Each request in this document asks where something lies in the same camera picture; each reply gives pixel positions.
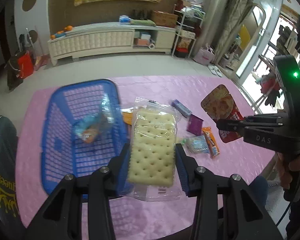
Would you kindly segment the right hand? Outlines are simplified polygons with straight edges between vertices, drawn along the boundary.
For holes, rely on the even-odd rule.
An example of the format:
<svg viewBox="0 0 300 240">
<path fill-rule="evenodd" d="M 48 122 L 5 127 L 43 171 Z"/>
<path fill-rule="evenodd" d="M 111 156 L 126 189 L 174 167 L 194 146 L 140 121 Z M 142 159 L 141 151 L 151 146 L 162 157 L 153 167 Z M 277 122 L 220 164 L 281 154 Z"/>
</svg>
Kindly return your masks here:
<svg viewBox="0 0 300 240">
<path fill-rule="evenodd" d="M 285 161 L 285 155 L 276 152 L 276 170 L 279 175 L 281 186 L 284 189 L 290 189 L 290 184 L 293 181 L 292 172 L 300 171 L 300 155 L 293 161 Z"/>
</svg>

